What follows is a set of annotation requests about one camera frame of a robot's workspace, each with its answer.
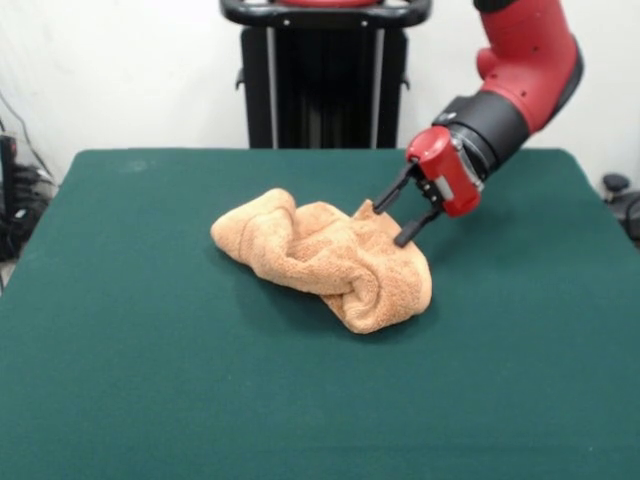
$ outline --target green felt surface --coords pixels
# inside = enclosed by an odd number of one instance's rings
[[[371,336],[209,238],[275,186],[354,211],[402,162],[81,154],[0,300],[0,478],[640,478],[640,258],[568,155],[425,229],[432,306]]]

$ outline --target white wall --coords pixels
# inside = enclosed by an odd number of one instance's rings
[[[593,183],[617,170],[640,184],[640,2],[618,0],[613,15],[602,2],[563,4],[587,72],[529,145],[571,151]],[[0,0],[0,88],[58,176],[85,148],[245,147],[240,29],[217,0]],[[471,0],[435,0],[431,20],[409,34],[400,145],[477,89],[485,44]]]

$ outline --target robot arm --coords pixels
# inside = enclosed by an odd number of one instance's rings
[[[486,180],[544,129],[577,89],[583,62],[560,0],[474,0],[490,47],[478,52],[483,81],[455,98],[407,149],[407,167],[374,202],[389,208],[414,179],[433,208],[396,238],[405,246],[441,213],[465,215]]]

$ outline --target red casing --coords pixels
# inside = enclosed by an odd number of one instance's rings
[[[442,208],[449,216],[459,217],[478,206],[480,192],[465,171],[448,128],[435,126],[420,133],[407,149],[407,160],[414,158],[429,180],[446,180],[453,197],[445,199]]]
[[[536,133],[548,122],[578,56],[561,2],[519,0],[481,18],[491,44],[477,56],[481,90],[510,100]]]

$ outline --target towel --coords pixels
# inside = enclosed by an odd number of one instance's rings
[[[393,243],[399,231],[370,200],[349,216],[326,202],[298,207],[274,188],[218,218],[211,237],[257,277],[320,296],[350,331],[368,334],[431,302],[427,260],[415,244]]]

